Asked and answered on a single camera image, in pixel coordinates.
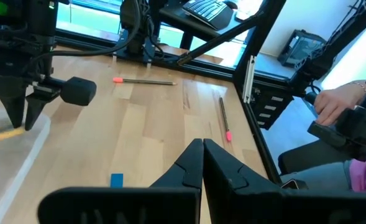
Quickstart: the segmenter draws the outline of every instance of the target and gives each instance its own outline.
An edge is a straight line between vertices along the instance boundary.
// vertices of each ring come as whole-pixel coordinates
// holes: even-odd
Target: wooden table
[[[211,138],[266,177],[234,85],[111,57],[56,57],[55,78],[97,83],[87,107],[60,98],[45,107],[50,134],[3,223],[37,223],[39,202],[67,186],[109,186],[112,173],[124,187],[148,187],[194,138]],[[176,86],[114,84],[113,77],[151,78]],[[232,142],[225,140],[218,98],[224,98]],[[203,194],[201,223],[210,223]]]

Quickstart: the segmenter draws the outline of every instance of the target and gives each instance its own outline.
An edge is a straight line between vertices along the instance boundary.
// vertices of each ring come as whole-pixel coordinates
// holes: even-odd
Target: human hand
[[[315,110],[319,115],[316,122],[324,126],[334,124],[346,108],[354,109],[364,94],[364,89],[356,84],[321,91],[314,102]]]

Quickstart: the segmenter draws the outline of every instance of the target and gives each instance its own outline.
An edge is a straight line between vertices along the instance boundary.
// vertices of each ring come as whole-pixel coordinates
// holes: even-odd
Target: red pencil eraser
[[[123,83],[123,78],[120,77],[115,77],[112,80],[114,81],[114,83]]]
[[[232,135],[231,135],[231,132],[230,131],[228,131],[226,133],[226,138],[227,138],[227,141],[231,141],[232,140]]]

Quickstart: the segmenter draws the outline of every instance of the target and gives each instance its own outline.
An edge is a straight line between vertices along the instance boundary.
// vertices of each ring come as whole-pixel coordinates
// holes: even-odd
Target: bracelet
[[[364,90],[364,93],[366,93],[366,87],[363,84],[361,84],[359,82],[349,82],[348,85],[349,84],[354,84],[354,85],[361,86],[361,88]]]

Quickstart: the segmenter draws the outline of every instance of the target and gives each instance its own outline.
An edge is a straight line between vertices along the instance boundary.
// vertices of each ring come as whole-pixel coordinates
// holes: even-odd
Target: blue block
[[[111,174],[111,187],[112,188],[123,187],[123,174]]]

